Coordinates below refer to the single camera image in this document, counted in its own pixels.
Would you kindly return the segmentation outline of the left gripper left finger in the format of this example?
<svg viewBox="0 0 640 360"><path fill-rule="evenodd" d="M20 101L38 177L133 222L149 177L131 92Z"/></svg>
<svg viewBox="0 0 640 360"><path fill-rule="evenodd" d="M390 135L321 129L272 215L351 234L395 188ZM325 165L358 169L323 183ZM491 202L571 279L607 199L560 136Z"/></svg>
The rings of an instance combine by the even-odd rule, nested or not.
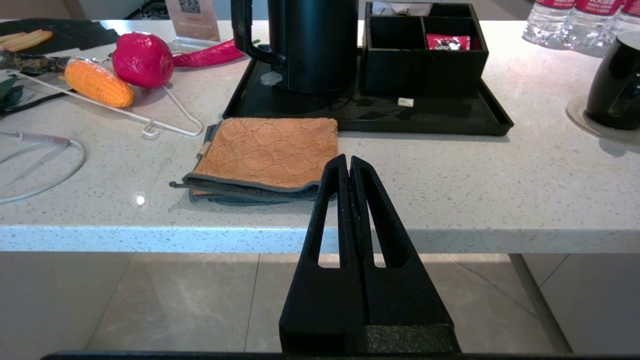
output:
<svg viewBox="0 0 640 360"><path fill-rule="evenodd" d="M323 230L332 196L337 197L340 266L319 265ZM285 305L279 339L285 354L356 354L366 325L361 260L352 215L345 155L327 162Z"/></svg>

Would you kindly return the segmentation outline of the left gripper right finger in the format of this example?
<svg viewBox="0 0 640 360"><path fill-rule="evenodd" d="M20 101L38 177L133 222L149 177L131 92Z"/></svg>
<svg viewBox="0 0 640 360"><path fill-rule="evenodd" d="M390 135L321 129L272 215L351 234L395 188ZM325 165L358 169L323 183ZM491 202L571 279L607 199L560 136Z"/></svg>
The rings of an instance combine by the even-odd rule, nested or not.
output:
<svg viewBox="0 0 640 360"><path fill-rule="evenodd" d="M453 320L374 167L350 161L365 323L350 331L363 354L459 354Z"/></svg>

